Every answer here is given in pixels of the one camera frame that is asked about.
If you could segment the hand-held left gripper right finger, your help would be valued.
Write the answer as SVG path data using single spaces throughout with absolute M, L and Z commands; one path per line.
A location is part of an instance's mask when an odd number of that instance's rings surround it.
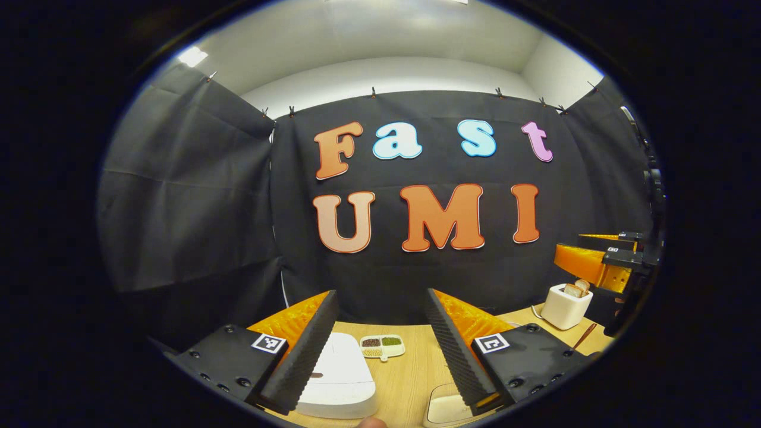
M 554 389 L 592 362 L 540 325 L 514 327 L 435 289 L 427 291 L 426 316 L 475 415 Z

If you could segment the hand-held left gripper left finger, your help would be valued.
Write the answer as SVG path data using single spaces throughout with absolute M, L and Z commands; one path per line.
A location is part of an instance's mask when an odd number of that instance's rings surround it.
M 329 290 L 250 327 L 223 325 L 166 357 L 217 392 L 287 415 L 312 376 L 338 312 L 337 293 Z

